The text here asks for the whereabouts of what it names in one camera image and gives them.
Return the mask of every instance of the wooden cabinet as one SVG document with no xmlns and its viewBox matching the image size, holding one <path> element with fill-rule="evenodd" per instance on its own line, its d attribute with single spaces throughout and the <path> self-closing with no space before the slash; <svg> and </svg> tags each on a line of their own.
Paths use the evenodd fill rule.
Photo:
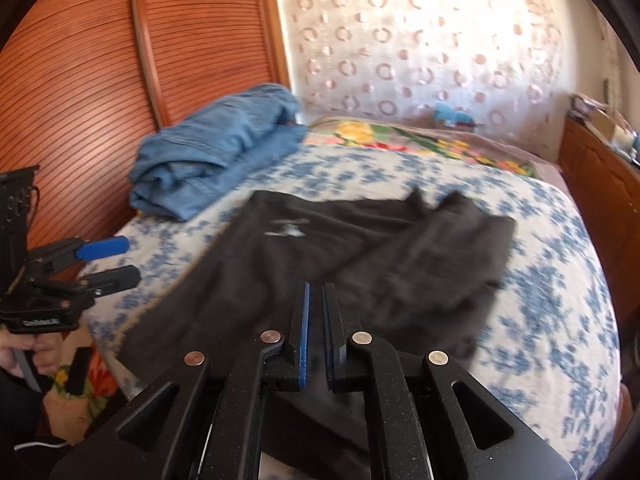
<svg viewBox="0 0 640 480">
<path fill-rule="evenodd" d="M 568 118 L 559 164 L 609 284 L 618 322 L 640 307 L 640 172 Z"/>
</svg>

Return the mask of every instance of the metal rivet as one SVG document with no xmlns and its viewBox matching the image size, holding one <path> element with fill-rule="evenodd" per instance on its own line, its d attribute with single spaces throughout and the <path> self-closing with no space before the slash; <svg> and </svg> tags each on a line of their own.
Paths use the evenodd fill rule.
<svg viewBox="0 0 640 480">
<path fill-rule="evenodd" d="M 265 330 L 260 334 L 260 339 L 265 343 L 277 343 L 281 337 L 277 330 Z"/>
<path fill-rule="evenodd" d="M 189 366 L 199 366 L 204 362 L 204 354 L 194 350 L 184 356 L 184 362 Z"/>
<path fill-rule="evenodd" d="M 353 339 L 354 343 L 357 343 L 359 345 L 368 345 L 373 341 L 373 338 L 371 337 L 371 334 L 369 332 L 356 332 L 351 336 L 351 339 Z"/>
<path fill-rule="evenodd" d="M 440 350 L 434 350 L 429 354 L 429 361 L 435 365 L 442 366 L 449 362 L 449 356 Z"/>
</svg>

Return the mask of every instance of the blue object on bed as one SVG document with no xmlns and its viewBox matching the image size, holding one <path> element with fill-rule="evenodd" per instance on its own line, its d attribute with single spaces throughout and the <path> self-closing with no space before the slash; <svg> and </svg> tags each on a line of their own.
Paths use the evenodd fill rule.
<svg viewBox="0 0 640 480">
<path fill-rule="evenodd" d="M 298 150 L 308 130 L 289 124 L 298 109 L 284 86 L 263 84 L 145 137 L 129 173 L 131 206 L 190 220 L 249 174 Z"/>
</svg>

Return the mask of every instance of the wooden closet door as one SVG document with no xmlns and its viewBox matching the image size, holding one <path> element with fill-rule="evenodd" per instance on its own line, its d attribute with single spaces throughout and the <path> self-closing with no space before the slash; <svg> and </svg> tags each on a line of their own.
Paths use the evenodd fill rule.
<svg viewBox="0 0 640 480">
<path fill-rule="evenodd" d="M 154 122 L 130 0 L 38 0 L 0 51 L 0 171 L 41 165 L 30 244 L 113 235 Z"/>
<path fill-rule="evenodd" d="M 265 0 L 138 0 L 138 9 L 163 125 L 225 94 L 279 82 L 268 30 L 277 13 L 268 14 Z"/>
</svg>

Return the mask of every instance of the floral blanket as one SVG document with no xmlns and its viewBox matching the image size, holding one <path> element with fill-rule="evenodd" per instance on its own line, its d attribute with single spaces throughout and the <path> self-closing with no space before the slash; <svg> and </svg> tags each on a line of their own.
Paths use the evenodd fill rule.
<svg viewBox="0 0 640 480">
<path fill-rule="evenodd" d="M 459 190 L 489 213 L 517 221 L 503 287 L 470 371 L 560 452 L 580 480 L 588 478 L 609 450 L 621 378 L 609 291 L 584 223 L 558 188 L 454 158 L 307 145 L 189 222 L 132 220 L 120 232 L 129 252 L 85 269 L 133 264 L 142 274 L 136 289 L 98 298 L 86 312 L 123 392 L 131 398 L 143 387 L 117 361 L 124 333 L 189 271 L 254 190 L 356 200 L 404 198 L 419 187 L 431 205 Z"/>
<path fill-rule="evenodd" d="M 490 168 L 535 178 L 533 166 L 528 162 L 496 160 L 482 156 L 461 140 L 444 140 L 425 133 L 412 132 L 407 127 L 364 121 L 339 121 L 312 124 L 305 144 L 341 144 L 377 148 L 392 152 L 409 152 L 423 156 L 442 156 L 481 164 Z"/>
</svg>

